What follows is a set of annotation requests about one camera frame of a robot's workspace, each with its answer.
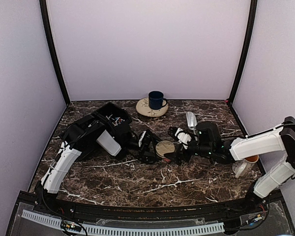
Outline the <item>metal scoop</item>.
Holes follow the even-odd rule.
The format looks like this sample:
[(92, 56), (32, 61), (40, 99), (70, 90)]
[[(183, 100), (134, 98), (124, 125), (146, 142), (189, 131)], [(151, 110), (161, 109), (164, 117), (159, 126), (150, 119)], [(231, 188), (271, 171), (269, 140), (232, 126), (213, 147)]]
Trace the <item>metal scoop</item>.
[(193, 112), (186, 112), (186, 120), (187, 120), (187, 125), (188, 128), (193, 131), (194, 135), (197, 135), (197, 119), (196, 116)]

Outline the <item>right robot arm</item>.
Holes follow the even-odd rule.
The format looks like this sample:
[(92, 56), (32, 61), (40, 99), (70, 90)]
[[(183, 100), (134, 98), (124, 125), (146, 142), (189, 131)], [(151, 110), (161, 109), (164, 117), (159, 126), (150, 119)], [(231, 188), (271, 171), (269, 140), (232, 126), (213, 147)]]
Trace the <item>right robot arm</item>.
[(282, 159), (269, 173), (259, 178), (247, 198), (241, 203), (245, 213), (252, 213), (260, 205), (260, 199), (295, 175), (295, 118), (286, 117), (284, 122), (266, 131), (245, 137), (221, 137), (217, 125), (204, 121), (195, 127), (192, 134), (178, 127), (170, 127), (168, 134), (179, 142), (177, 154), (166, 154), (177, 164), (199, 155), (213, 162), (233, 164), (260, 154), (282, 151)]

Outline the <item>black three-compartment candy tray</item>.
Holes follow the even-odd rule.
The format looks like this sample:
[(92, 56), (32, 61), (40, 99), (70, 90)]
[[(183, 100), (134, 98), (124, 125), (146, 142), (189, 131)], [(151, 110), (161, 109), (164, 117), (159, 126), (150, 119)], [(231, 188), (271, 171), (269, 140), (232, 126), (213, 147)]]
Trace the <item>black three-compartment candy tray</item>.
[(108, 102), (89, 115), (68, 126), (63, 138), (70, 149), (81, 152), (77, 161), (81, 161), (98, 148), (105, 149), (117, 160), (127, 155), (127, 145), (132, 139), (129, 113)]

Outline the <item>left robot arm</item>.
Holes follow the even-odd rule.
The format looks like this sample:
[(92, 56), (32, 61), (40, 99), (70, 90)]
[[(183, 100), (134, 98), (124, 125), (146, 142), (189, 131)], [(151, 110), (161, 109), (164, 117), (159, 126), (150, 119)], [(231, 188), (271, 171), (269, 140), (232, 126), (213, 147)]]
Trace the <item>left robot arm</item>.
[(161, 139), (149, 129), (137, 135), (130, 128), (131, 118), (112, 113), (107, 116), (87, 115), (70, 124), (66, 129), (59, 151), (46, 174), (36, 184), (42, 193), (57, 194), (60, 185), (76, 161), (81, 161), (98, 148), (122, 160), (131, 150), (138, 152), (137, 159), (145, 164), (159, 160), (156, 144)]

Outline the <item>gold jar lid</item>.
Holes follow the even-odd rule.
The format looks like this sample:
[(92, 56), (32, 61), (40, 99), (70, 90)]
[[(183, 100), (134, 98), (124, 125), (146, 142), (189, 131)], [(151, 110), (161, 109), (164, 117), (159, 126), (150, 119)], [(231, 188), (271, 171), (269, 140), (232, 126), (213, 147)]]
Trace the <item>gold jar lid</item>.
[(175, 145), (170, 141), (160, 141), (156, 144), (155, 150), (159, 157), (165, 158), (165, 154), (175, 151)]

